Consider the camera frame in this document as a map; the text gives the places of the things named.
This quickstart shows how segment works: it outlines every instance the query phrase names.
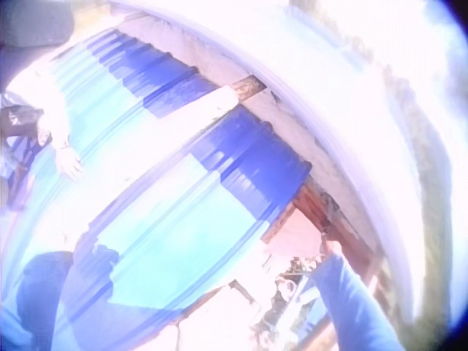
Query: corrugated roof sheet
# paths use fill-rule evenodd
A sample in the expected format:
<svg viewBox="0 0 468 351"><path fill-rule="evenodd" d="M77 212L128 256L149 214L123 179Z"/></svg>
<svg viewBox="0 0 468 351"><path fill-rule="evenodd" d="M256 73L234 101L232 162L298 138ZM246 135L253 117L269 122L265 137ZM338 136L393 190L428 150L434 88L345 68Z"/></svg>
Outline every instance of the corrugated roof sheet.
<svg viewBox="0 0 468 351"><path fill-rule="evenodd" d="M20 311L34 296L21 283L26 265L56 276L56 268L44 273L52 268L38 262L47 261L57 235L89 224L61 293L53 349L128 350L236 265L311 166L242 106L177 155L152 164L158 120L216 86L119 31L71 49L53 74L67 98L70 143L85 177L60 178L49 148L35 155L27 209L7 233L3 308Z"/></svg>

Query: blue corrugated sheet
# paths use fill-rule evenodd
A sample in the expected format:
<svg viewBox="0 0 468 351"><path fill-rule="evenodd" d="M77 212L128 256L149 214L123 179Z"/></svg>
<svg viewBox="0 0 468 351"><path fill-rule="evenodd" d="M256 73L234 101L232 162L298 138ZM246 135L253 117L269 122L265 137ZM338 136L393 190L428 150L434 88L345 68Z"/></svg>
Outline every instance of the blue corrugated sheet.
<svg viewBox="0 0 468 351"><path fill-rule="evenodd" d="M23 327L38 323L20 306L40 294L18 288L23 269L52 269L37 262L62 232L86 221L61 291L53 349L129 350L230 272L291 201L310 164L242 106L166 162L152 163L151 128L216 86L116 30L71 49L53 74L67 98L84 179L57 175L49 148L30 159L34 186L2 258L3 309L18 312ZM126 180L135 167L143 175ZM52 266L47 274L60 276Z"/></svg>

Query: roof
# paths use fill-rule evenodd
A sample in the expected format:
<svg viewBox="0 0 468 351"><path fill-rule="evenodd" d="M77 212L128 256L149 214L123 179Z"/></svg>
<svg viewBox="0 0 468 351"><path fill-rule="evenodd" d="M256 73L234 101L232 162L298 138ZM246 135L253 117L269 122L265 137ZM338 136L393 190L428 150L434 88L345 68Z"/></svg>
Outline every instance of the roof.
<svg viewBox="0 0 468 351"><path fill-rule="evenodd" d="M88 227L61 294L54 347L128 350L230 272L311 165L242 106L153 164L164 143L151 131L216 86L119 31L77 45L52 73L67 100L84 179L59 177L49 148L35 154L27 208L7 233L2 308L15 310L8 297L33 257L46 257L61 234Z"/></svg>

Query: blue sleeve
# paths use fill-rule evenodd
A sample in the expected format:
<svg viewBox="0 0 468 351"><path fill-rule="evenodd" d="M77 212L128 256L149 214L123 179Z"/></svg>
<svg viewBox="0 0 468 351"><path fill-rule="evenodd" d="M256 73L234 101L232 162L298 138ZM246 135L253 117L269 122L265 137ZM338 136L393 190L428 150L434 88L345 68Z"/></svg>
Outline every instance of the blue sleeve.
<svg viewBox="0 0 468 351"><path fill-rule="evenodd" d="M340 350L403 350L361 278L332 254L312 276L336 330Z"/></svg>

